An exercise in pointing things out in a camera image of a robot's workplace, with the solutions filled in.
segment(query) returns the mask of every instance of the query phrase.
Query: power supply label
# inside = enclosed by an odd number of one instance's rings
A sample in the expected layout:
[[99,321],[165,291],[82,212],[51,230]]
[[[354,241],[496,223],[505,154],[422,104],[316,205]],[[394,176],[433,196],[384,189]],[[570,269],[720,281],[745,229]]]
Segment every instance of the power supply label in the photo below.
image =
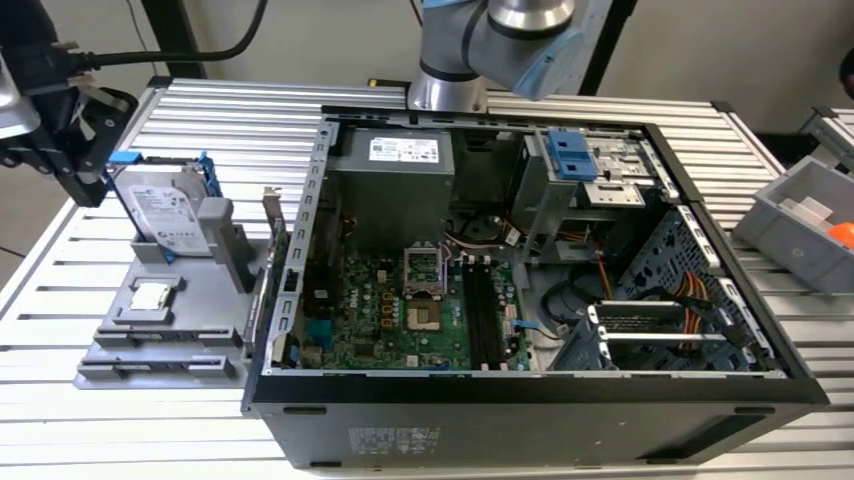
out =
[[368,160],[438,163],[438,140],[376,137],[370,140]]

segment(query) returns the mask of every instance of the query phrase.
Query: white wall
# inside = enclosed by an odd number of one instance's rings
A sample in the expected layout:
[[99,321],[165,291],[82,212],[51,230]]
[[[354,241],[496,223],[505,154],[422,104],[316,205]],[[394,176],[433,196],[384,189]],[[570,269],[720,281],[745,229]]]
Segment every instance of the white wall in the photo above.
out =
[[[41,0],[41,4],[53,20],[59,41],[75,40],[81,51],[142,50],[123,0]],[[145,45],[149,50],[158,50],[142,5],[138,0],[131,0],[130,5]],[[165,65],[158,64],[157,69],[161,75],[167,74]],[[151,75],[150,64],[106,67],[93,73],[97,86],[123,90],[133,95],[142,91]]]
[[852,0],[639,0],[598,95],[727,100],[755,130],[793,131],[844,106]]
[[[186,0],[200,50],[240,39],[256,0]],[[246,52],[205,66],[210,78],[364,85],[417,72],[420,28],[406,0],[270,0]]]

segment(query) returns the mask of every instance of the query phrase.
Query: small chip component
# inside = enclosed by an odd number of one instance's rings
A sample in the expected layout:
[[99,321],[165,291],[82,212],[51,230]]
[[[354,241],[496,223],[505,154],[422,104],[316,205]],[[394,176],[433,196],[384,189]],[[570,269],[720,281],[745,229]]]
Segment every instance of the small chip component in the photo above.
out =
[[373,343],[356,343],[352,350],[356,357],[372,357],[376,352],[376,345]]
[[504,317],[506,317],[506,320],[518,318],[518,313],[516,312],[516,306],[512,303],[506,304],[506,306],[504,307]]

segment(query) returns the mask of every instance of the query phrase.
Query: gray robot arm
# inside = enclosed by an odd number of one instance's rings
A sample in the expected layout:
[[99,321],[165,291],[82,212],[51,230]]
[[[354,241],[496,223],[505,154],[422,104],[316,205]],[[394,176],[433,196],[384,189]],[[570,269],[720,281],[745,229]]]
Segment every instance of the gray robot arm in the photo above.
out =
[[485,81],[540,100],[564,82],[582,44],[573,0],[424,0],[416,110],[485,112]]

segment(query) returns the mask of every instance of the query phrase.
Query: green circuit board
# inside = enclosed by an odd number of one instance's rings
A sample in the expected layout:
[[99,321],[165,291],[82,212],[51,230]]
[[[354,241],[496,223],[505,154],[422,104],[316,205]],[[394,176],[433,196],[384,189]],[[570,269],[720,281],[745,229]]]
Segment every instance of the green circuit board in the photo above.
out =
[[[426,265],[416,268],[424,271]],[[424,300],[404,298],[402,270],[401,257],[350,255],[344,261],[332,345],[321,354],[320,368],[470,370],[461,265],[448,265],[441,300],[433,303],[426,299],[432,306],[437,303],[437,324],[422,324],[417,316],[409,317]],[[505,304],[510,303],[516,312],[520,311],[509,267],[494,265],[489,277],[496,296],[494,321],[506,349]],[[516,352],[505,356],[504,363],[508,369],[529,370],[524,335],[513,338]]]

